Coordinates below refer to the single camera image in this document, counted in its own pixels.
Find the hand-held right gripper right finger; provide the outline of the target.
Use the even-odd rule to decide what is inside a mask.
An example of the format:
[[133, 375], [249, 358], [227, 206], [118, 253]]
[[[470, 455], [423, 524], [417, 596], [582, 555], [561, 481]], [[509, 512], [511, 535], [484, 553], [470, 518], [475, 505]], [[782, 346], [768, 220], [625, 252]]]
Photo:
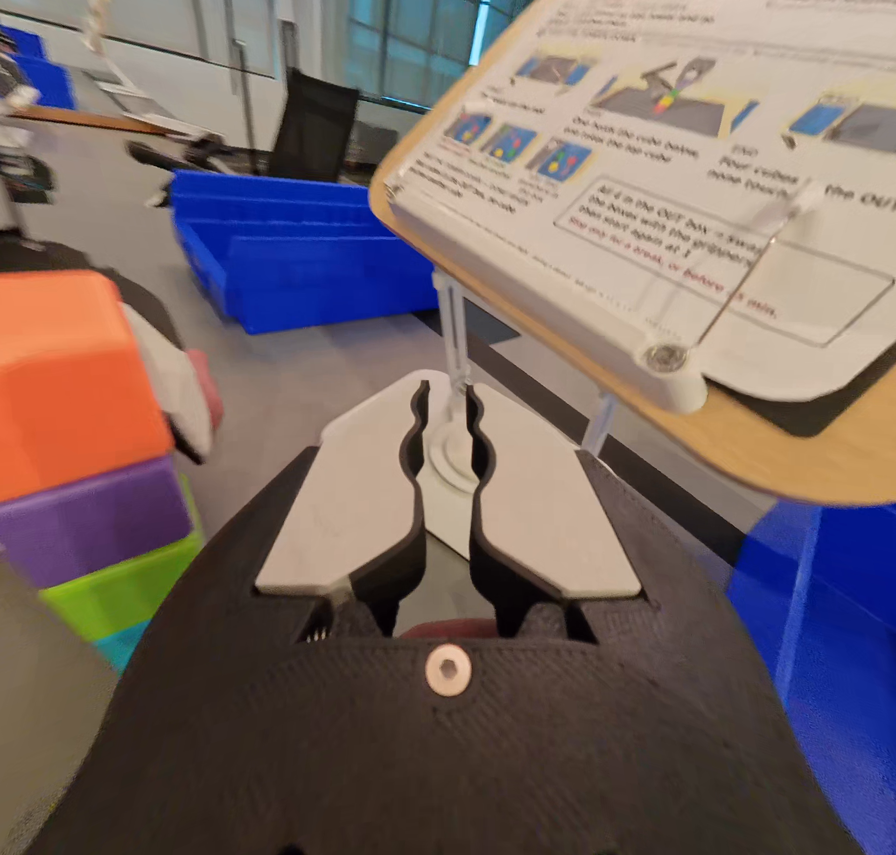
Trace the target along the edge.
[[486, 386], [466, 392], [476, 476], [469, 574], [494, 609], [500, 637], [554, 605], [629, 601], [644, 592], [579, 449], [527, 406]]

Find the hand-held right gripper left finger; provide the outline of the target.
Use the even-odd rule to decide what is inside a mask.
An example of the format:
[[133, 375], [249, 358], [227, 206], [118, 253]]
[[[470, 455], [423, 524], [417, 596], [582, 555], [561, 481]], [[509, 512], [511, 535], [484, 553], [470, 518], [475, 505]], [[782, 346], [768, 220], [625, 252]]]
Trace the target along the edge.
[[256, 577], [265, 595], [358, 602], [386, 636], [427, 568], [418, 480], [430, 380], [409, 375], [330, 423]]

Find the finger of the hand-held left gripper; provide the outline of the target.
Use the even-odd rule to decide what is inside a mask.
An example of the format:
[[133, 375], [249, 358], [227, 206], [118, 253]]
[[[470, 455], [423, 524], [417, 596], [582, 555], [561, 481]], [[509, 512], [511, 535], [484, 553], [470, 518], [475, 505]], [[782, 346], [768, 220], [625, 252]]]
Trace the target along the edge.
[[118, 675], [1, 564], [1, 849], [27, 849], [98, 732]]
[[185, 351], [172, 345], [133, 308], [122, 304], [156, 401], [168, 422], [176, 449], [200, 466], [210, 457], [216, 431], [203, 391]]

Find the cyan cube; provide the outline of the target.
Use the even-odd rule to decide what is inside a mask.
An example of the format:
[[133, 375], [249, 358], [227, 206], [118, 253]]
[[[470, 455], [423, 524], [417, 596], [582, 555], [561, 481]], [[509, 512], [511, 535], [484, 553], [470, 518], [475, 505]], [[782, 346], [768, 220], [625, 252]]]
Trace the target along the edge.
[[149, 620], [131, 625], [92, 642], [92, 645], [118, 676], [121, 676], [148, 625]]

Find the orange cube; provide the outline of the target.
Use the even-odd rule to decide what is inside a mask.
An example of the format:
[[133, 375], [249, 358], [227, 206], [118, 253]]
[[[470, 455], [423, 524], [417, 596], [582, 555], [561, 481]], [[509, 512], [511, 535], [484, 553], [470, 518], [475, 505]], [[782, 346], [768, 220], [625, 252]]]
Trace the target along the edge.
[[90, 270], [3, 274], [2, 501], [173, 447], [118, 288]]

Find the green cube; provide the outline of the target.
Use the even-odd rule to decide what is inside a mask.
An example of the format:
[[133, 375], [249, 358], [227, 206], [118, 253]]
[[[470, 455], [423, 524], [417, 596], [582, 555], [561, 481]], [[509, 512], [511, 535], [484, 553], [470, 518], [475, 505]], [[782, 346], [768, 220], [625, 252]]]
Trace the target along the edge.
[[85, 641], [95, 644], [151, 620], [202, 550], [205, 537], [189, 480], [183, 473], [178, 480], [192, 523], [187, 536], [103, 570], [39, 590], [39, 600]]

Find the purple cube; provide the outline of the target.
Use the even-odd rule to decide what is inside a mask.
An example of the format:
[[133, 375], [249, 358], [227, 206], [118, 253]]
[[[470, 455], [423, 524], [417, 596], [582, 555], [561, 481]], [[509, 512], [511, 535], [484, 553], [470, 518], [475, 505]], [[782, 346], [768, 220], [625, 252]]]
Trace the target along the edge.
[[162, 457], [1, 506], [2, 556], [47, 589], [179, 542], [194, 530], [172, 458]]

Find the blue plastic bin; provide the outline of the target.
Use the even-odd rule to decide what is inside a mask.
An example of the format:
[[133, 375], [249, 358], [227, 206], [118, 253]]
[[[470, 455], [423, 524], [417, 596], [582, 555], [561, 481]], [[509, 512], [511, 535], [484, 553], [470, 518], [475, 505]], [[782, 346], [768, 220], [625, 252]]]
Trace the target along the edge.
[[199, 288], [247, 334], [437, 308], [433, 266], [354, 183], [178, 171], [174, 231]]
[[866, 853], [895, 852], [895, 506], [781, 501], [728, 597], [812, 771]]

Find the grey desk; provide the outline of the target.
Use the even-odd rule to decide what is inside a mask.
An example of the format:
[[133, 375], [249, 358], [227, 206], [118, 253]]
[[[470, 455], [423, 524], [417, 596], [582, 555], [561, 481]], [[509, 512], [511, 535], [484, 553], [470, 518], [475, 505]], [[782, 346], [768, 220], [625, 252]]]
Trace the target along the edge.
[[[203, 466], [179, 458], [206, 539], [263, 489], [323, 427], [420, 368], [444, 367], [441, 335], [414, 315], [279, 334], [245, 334], [200, 292], [169, 213], [148, 208], [159, 171], [125, 152], [127, 134], [18, 121], [56, 185], [47, 205], [21, 208], [28, 232], [84, 252], [164, 304], [182, 342], [207, 354], [225, 417]], [[617, 408], [601, 458], [727, 587], [746, 533], [775, 504], [698, 464], [633, 413]]]

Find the person's left hand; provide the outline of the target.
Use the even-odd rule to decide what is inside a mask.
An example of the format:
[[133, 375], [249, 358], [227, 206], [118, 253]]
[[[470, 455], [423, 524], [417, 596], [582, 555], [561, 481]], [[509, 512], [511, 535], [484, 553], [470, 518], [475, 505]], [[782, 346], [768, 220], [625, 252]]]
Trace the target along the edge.
[[188, 349], [185, 354], [194, 367], [196, 378], [203, 391], [212, 430], [217, 431], [220, 428], [225, 412], [218, 385], [210, 371], [208, 357], [205, 352], [195, 348]]

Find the thin wooden board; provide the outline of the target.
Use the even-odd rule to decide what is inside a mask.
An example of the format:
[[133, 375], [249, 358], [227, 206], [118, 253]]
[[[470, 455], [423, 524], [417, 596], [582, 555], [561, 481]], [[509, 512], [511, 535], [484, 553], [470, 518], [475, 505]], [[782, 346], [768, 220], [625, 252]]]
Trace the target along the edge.
[[52, 122], [115, 132], [166, 136], [169, 131], [159, 125], [143, 122], [124, 115], [104, 115], [95, 112], [68, 110], [56, 107], [32, 105], [14, 110], [8, 120], [21, 119], [36, 122]]

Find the black device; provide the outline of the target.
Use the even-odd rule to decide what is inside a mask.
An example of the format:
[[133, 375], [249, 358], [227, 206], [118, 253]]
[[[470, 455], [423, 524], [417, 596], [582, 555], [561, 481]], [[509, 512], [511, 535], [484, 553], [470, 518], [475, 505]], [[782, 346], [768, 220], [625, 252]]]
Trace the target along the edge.
[[156, 147], [135, 140], [125, 144], [127, 155], [138, 164], [174, 173], [176, 171], [204, 171], [215, 174], [235, 174], [223, 160], [226, 142], [218, 134], [209, 133], [188, 140], [181, 155], [169, 155]]

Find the small blue storage bin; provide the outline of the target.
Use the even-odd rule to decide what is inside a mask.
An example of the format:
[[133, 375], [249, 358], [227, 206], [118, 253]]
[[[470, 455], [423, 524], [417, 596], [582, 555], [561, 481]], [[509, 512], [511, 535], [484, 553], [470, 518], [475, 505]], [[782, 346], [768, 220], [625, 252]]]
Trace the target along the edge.
[[12, 57], [33, 88], [39, 91], [37, 105], [74, 111], [77, 109], [73, 82], [68, 70], [51, 61], [43, 39], [34, 33], [1, 26], [2, 37], [12, 46]]

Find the black mesh office chair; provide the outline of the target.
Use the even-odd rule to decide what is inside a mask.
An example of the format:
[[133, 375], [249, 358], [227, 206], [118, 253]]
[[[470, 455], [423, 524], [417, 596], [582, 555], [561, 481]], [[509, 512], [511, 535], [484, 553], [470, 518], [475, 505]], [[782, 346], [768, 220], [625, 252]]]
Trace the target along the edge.
[[360, 92], [287, 71], [283, 115], [266, 174], [292, 180], [339, 180], [356, 120]]

